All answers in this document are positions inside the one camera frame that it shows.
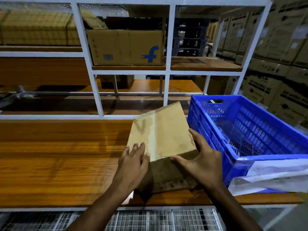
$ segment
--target person's right arm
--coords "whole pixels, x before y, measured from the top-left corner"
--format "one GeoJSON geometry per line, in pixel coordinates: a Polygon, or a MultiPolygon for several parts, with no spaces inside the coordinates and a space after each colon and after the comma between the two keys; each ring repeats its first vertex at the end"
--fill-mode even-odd
{"type": "Polygon", "coordinates": [[[203,186],[228,230],[262,230],[223,184],[221,153],[212,149],[198,132],[192,129],[189,131],[200,148],[200,154],[193,160],[186,160],[178,155],[171,156],[171,159],[182,165],[203,186]]]}

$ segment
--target metal shelf frame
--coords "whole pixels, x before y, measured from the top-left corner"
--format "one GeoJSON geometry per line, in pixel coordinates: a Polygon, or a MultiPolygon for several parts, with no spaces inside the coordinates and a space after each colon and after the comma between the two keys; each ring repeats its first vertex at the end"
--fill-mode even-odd
{"type": "Polygon", "coordinates": [[[264,27],[264,23],[270,11],[272,5],[271,0],[0,0],[0,2],[21,2],[21,3],[67,3],[71,5],[72,12],[75,18],[77,31],[82,46],[82,52],[0,52],[0,57],[84,57],[89,78],[95,98],[95,103],[98,110],[98,115],[0,115],[0,120],[124,120],[133,119],[135,115],[104,115],[103,107],[100,99],[100,92],[98,90],[95,78],[97,75],[104,74],[157,74],[165,75],[165,87],[164,93],[159,95],[164,96],[164,106],[167,105],[169,95],[169,80],[170,75],[206,75],[206,83],[203,94],[206,95],[207,88],[210,82],[211,75],[222,75],[222,76],[239,76],[232,94],[237,94],[239,87],[243,81],[246,73],[248,64],[252,57],[253,51],[256,47],[257,41],[260,37],[261,31],[264,27]],[[244,56],[242,71],[241,72],[225,72],[225,71],[180,71],[171,70],[171,53],[172,53],[172,37],[167,39],[167,57],[166,57],[166,69],[165,70],[93,70],[92,59],[90,50],[87,42],[87,36],[81,17],[79,4],[138,4],[138,5],[168,5],[169,6],[169,22],[168,22],[168,34],[173,35],[174,21],[176,6],[232,6],[234,10],[228,11],[221,15],[218,22],[218,31],[214,38],[213,45],[213,57],[216,57],[217,47],[219,39],[222,33],[222,27],[224,18],[234,15],[235,12],[241,10],[243,7],[264,7],[264,10],[254,30],[253,37],[250,40],[248,49],[244,56]]]}

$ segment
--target open cardboard box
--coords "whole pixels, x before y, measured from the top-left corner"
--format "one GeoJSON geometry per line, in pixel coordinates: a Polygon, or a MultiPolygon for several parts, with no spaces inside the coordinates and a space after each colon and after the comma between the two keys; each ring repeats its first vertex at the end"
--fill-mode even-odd
{"type": "Polygon", "coordinates": [[[180,102],[141,114],[134,118],[128,145],[144,142],[145,152],[151,154],[148,172],[138,190],[144,193],[194,188],[196,183],[177,164],[170,160],[172,155],[194,159],[198,150],[180,102]]]}

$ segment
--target blue plastic crate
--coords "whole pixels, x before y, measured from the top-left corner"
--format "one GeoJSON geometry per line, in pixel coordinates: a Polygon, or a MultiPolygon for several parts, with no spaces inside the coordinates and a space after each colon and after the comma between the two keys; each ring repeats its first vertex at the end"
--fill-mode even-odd
{"type": "Polygon", "coordinates": [[[187,121],[222,153],[227,186],[255,160],[308,159],[306,136],[240,95],[193,95],[187,121]]]}

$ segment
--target hand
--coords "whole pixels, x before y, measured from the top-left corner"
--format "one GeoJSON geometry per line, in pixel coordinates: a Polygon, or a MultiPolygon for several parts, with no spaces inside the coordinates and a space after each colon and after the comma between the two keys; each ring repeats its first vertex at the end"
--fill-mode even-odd
{"type": "Polygon", "coordinates": [[[126,146],[119,159],[119,166],[110,187],[120,191],[124,199],[139,186],[148,170],[150,154],[144,154],[144,150],[145,143],[141,143],[140,147],[135,143],[131,153],[129,146],[126,146]]]}
{"type": "Polygon", "coordinates": [[[223,185],[222,157],[219,151],[212,149],[198,132],[189,129],[193,139],[200,148],[200,154],[193,160],[186,160],[179,155],[171,156],[171,160],[179,163],[196,182],[211,190],[223,185]]]}

